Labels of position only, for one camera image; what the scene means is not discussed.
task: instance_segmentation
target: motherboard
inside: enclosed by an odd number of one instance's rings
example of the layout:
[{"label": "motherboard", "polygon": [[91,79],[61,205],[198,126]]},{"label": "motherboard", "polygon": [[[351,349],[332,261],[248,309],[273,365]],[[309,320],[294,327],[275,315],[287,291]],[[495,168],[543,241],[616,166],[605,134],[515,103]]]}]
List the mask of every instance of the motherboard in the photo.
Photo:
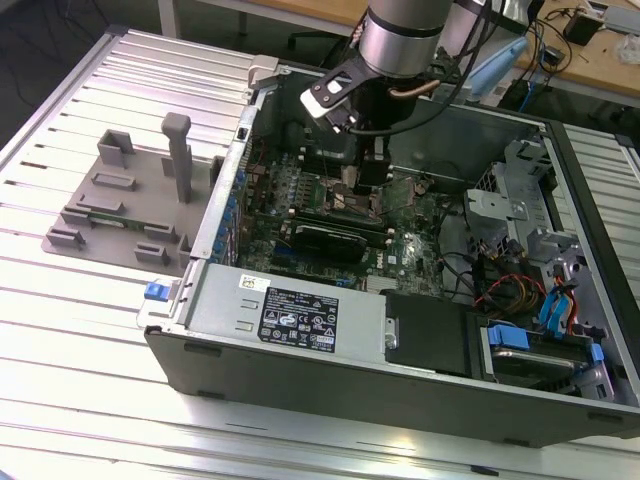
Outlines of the motherboard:
[{"label": "motherboard", "polygon": [[352,167],[310,157],[254,149],[238,266],[372,293],[440,296],[432,225],[442,196],[429,192],[427,179],[390,176],[354,192]]}]

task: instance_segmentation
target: copper pipe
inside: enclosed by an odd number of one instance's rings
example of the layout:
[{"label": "copper pipe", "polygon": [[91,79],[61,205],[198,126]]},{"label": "copper pipe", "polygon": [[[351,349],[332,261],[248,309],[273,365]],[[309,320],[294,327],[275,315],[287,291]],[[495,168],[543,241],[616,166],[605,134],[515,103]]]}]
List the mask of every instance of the copper pipe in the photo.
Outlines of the copper pipe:
[{"label": "copper pipe", "polygon": [[415,98],[420,95],[424,95],[425,93],[433,92],[439,86],[440,80],[431,80],[430,82],[420,85],[413,90],[406,90],[404,92],[401,92],[396,88],[390,88],[389,95],[396,100],[407,100],[409,98]]}]

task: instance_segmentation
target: sticker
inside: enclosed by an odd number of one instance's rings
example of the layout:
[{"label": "sticker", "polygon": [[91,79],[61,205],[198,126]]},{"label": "sticker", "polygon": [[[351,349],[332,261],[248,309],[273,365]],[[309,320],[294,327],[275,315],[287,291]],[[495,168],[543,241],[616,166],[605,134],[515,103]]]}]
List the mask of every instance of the sticker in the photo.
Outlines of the sticker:
[{"label": "sticker", "polygon": [[337,298],[268,285],[265,290],[264,308],[258,328],[260,340],[320,352],[335,352],[338,332]]},{"label": "sticker", "polygon": [[266,292],[267,288],[271,285],[271,280],[268,278],[254,277],[253,275],[242,275],[240,277],[240,288],[246,288],[247,290],[255,290],[256,292]]}]

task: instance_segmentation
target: metal work surface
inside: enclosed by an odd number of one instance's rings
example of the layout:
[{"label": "metal work surface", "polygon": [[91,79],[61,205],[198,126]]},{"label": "metal work surface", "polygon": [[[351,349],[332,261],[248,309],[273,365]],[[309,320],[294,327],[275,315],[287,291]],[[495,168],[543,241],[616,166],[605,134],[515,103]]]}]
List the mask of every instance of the metal work surface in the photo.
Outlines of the metal work surface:
[{"label": "metal work surface", "polygon": [[235,128],[250,61],[135,32],[104,37],[3,150],[0,470],[17,479],[464,480],[483,478],[471,473],[479,465],[512,479],[640,478],[639,439],[532,450],[184,396],[167,385],[136,325],[157,275],[49,255],[40,243],[106,128],[166,152],[162,118],[186,113],[194,155],[224,154],[225,141],[214,139]]},{"label": "metal work surface", "polygon": [[[636,302],[640,305],[640,158],[633,148],[621,147],[615,137],[565,126],[593,199]],[[569,208],[560,189],[554,192],[567,232],[575,233]]]}]

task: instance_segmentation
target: gray floor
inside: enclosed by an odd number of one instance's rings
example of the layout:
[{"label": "gray floor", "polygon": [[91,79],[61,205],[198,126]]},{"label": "gray floor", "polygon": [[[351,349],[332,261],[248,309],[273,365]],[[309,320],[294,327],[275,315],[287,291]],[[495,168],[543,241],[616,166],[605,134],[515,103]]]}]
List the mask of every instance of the gray floor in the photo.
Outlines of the gray floor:
[{"label": "gray floor", "polygon": [[[61,15],[56,11],[55,2]],[[109,23],[160,33],[155,0],[97,0],[95,3]],[[305,31],[304,28],[250,16],[249,35],[243,37],[238,35],[236,12],[194,0],[182,0],[178,7],[182,33],[187,40],[310,65],[320,64],[334,43],[331,39],[302,39],[296,50],[291,51],[287,49],[289,34]],[[86,32],[65,21],[66,12]],[[98,38],[105,26],[92,0],[21,0],[0,15],[0,105],[3,106],[0,146],[86,53],[91,46],[89,35]],[[507,108],[517,109],[518,105],[518,99],[504,103]],[[598,112],[596,119],[590,118],[593,110],[592,99],[553,90],[541,95],[527,113],[640,137],[637,112],[627,112],[615,122],[611,121],[610,114],[618,111],[618,106],[607,106]]]}]

